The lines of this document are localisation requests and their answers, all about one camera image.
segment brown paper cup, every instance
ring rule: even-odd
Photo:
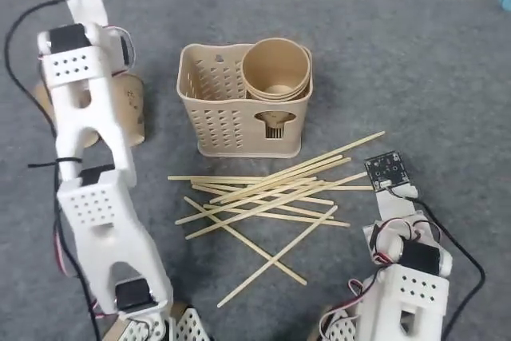
[[[132,74],[122,74],[113,78],[113,101],[117,118],[125,131],[129,144],[138,145],[145,139],[144,126],[144,84],[142,80]],[[53,106],[48,98],[48,93],[42,82],[38,83],[33,95],[41,104],[42,108],[54,121]],[[80,103],[90,103],[90,93],[83,92],[80,96]],[[85,147],[94,145],[99,138],[97,132],[88,131],[85,139]]]
[[[257,42],[244,55],[241,76],[247,91],[263,101],[292,100],[311,78],[311,59],[299,44],[282,38]]]
[[[135,75],[123,74],[113,79],[113,100],[117,118],[131,146],[145,140],[144,83]]]

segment plastic basket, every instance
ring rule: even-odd
[[[312,73],[309,85],[295,100],[252,100],[240,72],[241,60],[251,46],[191,44],[181,52],[177,93],[196,131],[198,149],[205,156],[293,157],[300,151],[313,90]],[[268,111],[284,111],[294,118],[275,128],[261,117]]]

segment basket handle hole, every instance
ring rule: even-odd
[[[257,113],[254,117],[266,125],[267,139],[282,139],[285,123],[296,119],[295,114],[285,111],[264,111]]]

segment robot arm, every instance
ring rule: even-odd
[[[368,159],[366,169],[382,220],[363,231],[379,269],[363,282],[358,299],[329,312],[328,325],[320,324],[322,332],[326,339],[349,335],[355,341],[438,341],[452,257],[434,238],[422,212],[400,198],[417,197],[417,189],[399,154]]]
[[[90,289],[106,314],[149,326],[150,340],[170,331],[167,307],[172,286],[156,245],[133,208],[129,190],[137,183],[131,149],[113,104],[113,73],[126,70],[124,37],[105,27],[101,0],[68,0],[76,24],[38,35],[38,48],[57,126],[57,156],[81,158],[88,130],[96,130],[113,154],[112,165],[81,169],[59,163],[57,198],[77,246]],[[82,107],[78,96],[90,92]],[[114,281],[112,266],[127,263],[140,275]]]

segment circuit board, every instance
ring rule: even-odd
[[[401,155],[395,151],[366,159],[364,164],[375,192],[410,182]]]

